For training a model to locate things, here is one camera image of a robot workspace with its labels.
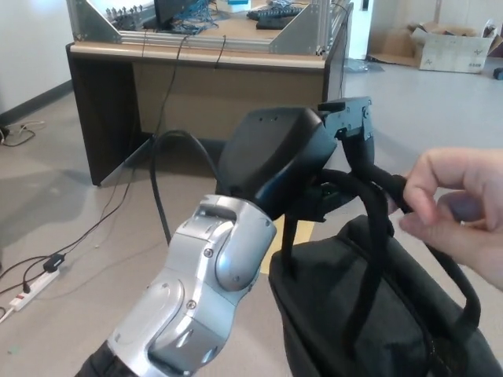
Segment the person hand with ring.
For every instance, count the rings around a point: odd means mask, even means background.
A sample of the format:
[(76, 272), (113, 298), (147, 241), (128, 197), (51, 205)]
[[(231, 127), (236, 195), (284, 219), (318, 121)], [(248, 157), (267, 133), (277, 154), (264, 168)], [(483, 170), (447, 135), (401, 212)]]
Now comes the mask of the person hand with ring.
[(502, 151), (433, 148), (406, 175), (411, 236), (502, 288)]

